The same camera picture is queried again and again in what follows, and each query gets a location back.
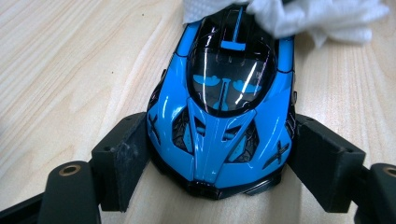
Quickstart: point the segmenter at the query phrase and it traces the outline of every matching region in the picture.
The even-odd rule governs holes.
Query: wood grain surface
[[[396,10],[364,46],[296,36],[296,110],[396,164]],[[88,161],[127,115],[144,111],[183,26],[175,1],[0,2],[0,210],[44,190],[48,173]],[[194,198],[150,163],[125,214],[104,223],[351,223],[326,214],[289,168],[260,195]]]

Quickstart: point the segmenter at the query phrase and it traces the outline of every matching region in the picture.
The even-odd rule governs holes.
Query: light wooden surface
[[[396,164],[396,10],[363,47],[296,37],[297,112]],[[176,1],[0,2],[0,210],[44,190],[48,173],[88,161],[123,117],[144,111],[179,40]],[[127,213],[104,223],[350,223],[326,214],[288,169],[263,194],[193,198],[152,164]]]

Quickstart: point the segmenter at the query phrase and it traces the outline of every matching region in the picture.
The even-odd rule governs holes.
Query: die-cast car model
[[[246,6],[187,25],[148,104],[160,170],[213,199],[279,183],[295,129],[293,44]]]

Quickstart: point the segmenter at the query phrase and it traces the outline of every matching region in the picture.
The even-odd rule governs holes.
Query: blue model car
[[[295,129],[293,38],[275,40],[246,6],[186,27],[148,104],[153,161],[195,195],[276,185]]]

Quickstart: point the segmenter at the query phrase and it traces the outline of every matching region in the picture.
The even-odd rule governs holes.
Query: white cloth
[[[232,3],[243,0],[183,0],[184,23],[198,21]],[[366,43],[371,21],[383,18],[389,8],[380,0],[248,0],[247,12],[275,38],[307,31],[317,47],[327,38],[350,43]]]

